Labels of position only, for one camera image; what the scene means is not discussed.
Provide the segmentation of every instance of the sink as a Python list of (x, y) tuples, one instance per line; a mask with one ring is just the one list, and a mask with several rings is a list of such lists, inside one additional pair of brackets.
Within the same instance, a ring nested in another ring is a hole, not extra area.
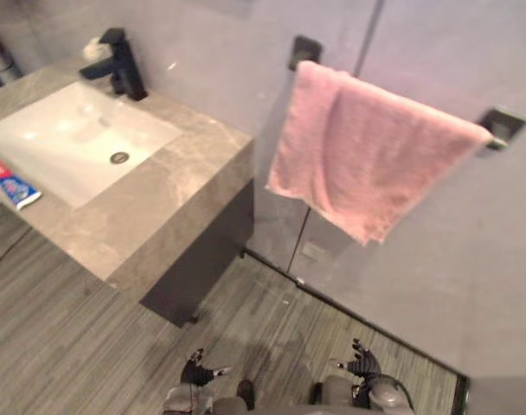
[(79, 208), (180, 134), (78, 81), (2, 119), (0, 155)]

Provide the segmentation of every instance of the electrical outlet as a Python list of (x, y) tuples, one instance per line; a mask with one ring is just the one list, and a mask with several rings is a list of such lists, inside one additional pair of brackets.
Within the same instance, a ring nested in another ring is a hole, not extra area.
[(324, 262), (330, 256), (328, 251), (316, 245), (314, 242), (311, 242), (310, 240), (304, 243), (301, 253), (317, 262)]

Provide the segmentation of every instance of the toothpaste tube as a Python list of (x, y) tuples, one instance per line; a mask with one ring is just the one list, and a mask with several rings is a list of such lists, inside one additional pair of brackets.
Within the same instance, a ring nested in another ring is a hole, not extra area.
[(17, 210), (21, 210), (42, 196), (41, 192), (15, 176), (2, 163), (0, 163), (0, 187), (11, 199)]

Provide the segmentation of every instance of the gray wood floor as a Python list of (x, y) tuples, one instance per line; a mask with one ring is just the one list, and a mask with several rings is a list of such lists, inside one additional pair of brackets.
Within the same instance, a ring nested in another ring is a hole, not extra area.
[(159, 414), (188, 355), (234, 365), (212, 384), (255, 382), (258, 406), (305, 402), (357, 336), (402, 380), (417, 413), (449, 414), (456, 376), (246, 258), (178, 329), (101, 283), (0, 206), (0, 414)]

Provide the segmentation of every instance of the towel bar bracket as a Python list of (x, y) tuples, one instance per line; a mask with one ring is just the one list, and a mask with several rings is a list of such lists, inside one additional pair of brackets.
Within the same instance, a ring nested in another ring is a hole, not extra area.
[(526, 119), (501, 108), (491, 108), (478, 122), (492, 133), (494, 139), (487, 145), (489, 149), (503, 150), (526, 125)]
[(321, 54), (323, 53), (323, 45), (303, 35), (297, 35), (294, 38), (292, 47), (292, 55), (288, 62), (288, 69), (296, 70), (296, 66), (301, 61), (313, 61), (319, 63), (321, 61)]

